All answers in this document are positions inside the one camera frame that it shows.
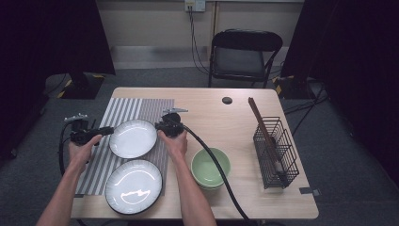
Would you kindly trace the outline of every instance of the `striped placemat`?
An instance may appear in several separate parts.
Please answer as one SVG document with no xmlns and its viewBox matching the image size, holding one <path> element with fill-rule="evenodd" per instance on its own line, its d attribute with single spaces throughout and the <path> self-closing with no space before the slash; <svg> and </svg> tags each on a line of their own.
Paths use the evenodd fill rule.
<svg viewBox="0 0 399 226">
<path fill-rule="evenodd" d="M 173 106 L 174 100 L 172 99 L 111 98 L 100 127 L 117 127 L 125 121 L 134 119 L 149 121 L 154 124 L 161 120 L 164 109 Z M 103 137 L 100 145 L 93 148 L 93 158 L 79 178 L 76 194 L 104 195 L 106 180 L 111 173 L 123 163 L 132 160 L 120 158 L 112 153 L 109 149 L 110 137 Z M 164 182 L 161 193 L 163 195 L 168 170 L 168 153 L 164 142 L 157 139 L 154 147 L 138 159 L 152 162 L 161 171 Z"/>
</svg>

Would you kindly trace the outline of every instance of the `gray carpet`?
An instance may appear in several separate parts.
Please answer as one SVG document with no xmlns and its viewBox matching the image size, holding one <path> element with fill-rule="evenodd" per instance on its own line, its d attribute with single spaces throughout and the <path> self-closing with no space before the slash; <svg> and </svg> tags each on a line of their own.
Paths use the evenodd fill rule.
<svg viewBox="0 0 399 226">
<path fill-rule="evenodd" d="M 53 89 L 63 75 L 47 80 Z M 108 75 L 95 100 L 62 100 L 49 94 L 44 114 L 18 147 L 16 159 L 0 163 L 0 225 L 34 225 L 60 179 L 57 162 L 59 133 L 65 117 L 88 114 L 100 123 L 116 87 L 207 87 L 207 75 L 195 68 L 120 70 Z M 311 84 L 317 92 L 320 85 Z M 250 88 L 250 83 L 216 80 L 216 88 Z M 309 100 L 284 100 L 284 109 Z M 291 130 L 306 110 L 287 115 Z M 330 101 L 316 105 L 295 135 L 304 169 L 315 197 L 319 217 L 314 220 L 277 220 L 285 225 L 399 225 L 399 191 L 378 162 L 350 136 L 344 116 Z M 87 225 L 127 225 L 124 221 L 84 220 Z M 75 220 L 71 225 L 78 225 Z"/>
</svg>

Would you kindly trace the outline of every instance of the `wooden table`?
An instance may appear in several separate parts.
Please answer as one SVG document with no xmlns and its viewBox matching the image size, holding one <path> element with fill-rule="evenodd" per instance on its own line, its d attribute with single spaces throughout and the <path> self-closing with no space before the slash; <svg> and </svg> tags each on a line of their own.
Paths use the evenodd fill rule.
<svg viewBox="0 0 399 226">
<path fill-rule="evenodd" d="M 115 98 L 174 99 L 175 107 L 188 109 L 181 113 L 182 123 L 196 133 L 209 147 L 223 150 L 231 161 L 229 182 L 236 199 L 249 218 L 317 218 L 318 209 L 312 194 L 301 194 L 301 187 L 309 187 L 299 156 L 296 164 L 299 175 L 286 188 L 263 188 L 262 176 L 253 142 L 257 121 L 248 104 L 253 97 L 263 117 L 280 117 L 291 135 L 279 98 L 272 89 L 186 89 L 186 88 L 117 88 Z M 232 104 L 222 103 L 231 97 Z M 190 135 L 187 164 L 202 149 Z M 165 196 L 147 211 L 124 216 L 114 212 L 104 196 L 84 196 L 73 201 L 72 218 L 181 218 L 179 190 L 172 162 L 168 160 Z M 226 187 L 203 191 L 218 219 L 241 218 Z"/>
</svg>

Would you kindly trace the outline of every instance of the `green bowl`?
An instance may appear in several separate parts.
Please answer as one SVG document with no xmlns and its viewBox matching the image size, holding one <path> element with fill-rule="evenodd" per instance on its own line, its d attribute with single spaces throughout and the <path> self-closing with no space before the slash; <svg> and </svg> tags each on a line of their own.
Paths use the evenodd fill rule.
<svg viewBox="0 0 399 226">
<path fill-rule="evenodd" d="M 210 149 L 227 177 L 231 169 L 229 158 L 217 148 Z M 204 189 L 216 189 L 224 184 L 214 161 L 204 149 L 194 155 L 191 161 L 191 173 L 197 184 Z"/>
</svg>

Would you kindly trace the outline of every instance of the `monitor stand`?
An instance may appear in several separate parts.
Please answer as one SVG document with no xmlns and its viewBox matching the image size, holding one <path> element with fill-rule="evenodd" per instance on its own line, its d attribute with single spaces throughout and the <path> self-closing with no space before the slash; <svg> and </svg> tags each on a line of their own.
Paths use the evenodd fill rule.
<svg viewBox="0 0 399 226">
<path fill-rule="evenodd" d="M 71 80 L 58 94 L 61 99 L 95 99 L 104 81 L 101 75 L 70 73 Z"/>
<path fill-rule="evenodd" d="M 274 78 L 276 92 L 283 99 L 314 99 L 314 93 L 308 82 L 297 81 L 293 76 Z"/>
</svg>

